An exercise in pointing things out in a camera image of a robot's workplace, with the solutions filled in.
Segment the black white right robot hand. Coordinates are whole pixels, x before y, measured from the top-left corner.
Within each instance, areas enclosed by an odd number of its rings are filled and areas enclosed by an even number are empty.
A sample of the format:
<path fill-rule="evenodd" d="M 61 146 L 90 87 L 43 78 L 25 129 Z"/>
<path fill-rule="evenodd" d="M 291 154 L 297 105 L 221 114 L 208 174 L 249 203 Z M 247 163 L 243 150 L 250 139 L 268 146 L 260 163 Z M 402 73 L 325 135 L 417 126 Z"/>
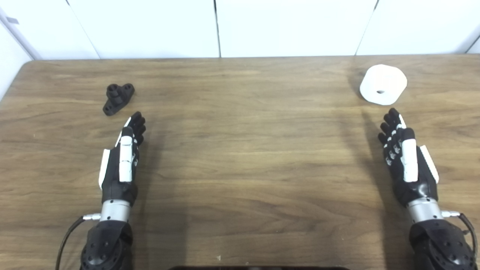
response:
<path fill-rule="evenodd" d="M 418 146 L 413 128 L 395 108 L 383 120 L 378 139 L 397 201 L 403 207 L 421 198 L 438 201 L 438 172 L 426 147 Z"/>

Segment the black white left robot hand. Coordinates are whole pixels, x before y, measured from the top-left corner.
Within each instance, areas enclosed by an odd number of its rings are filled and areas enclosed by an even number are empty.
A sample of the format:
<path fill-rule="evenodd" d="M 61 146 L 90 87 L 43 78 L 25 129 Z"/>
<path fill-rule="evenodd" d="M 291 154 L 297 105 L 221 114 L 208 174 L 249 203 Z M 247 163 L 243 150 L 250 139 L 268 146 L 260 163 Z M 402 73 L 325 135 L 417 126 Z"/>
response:
<path fill-rule="evenodd" d="M 112 149 L 104 149 L 98 184 L 102 191 L 102 203 L 122 200 L 133 206 L 138 196 L 135 183 L 139 147 L 144 141 L 146 120 L 139 111 L 127 119 Z"/>

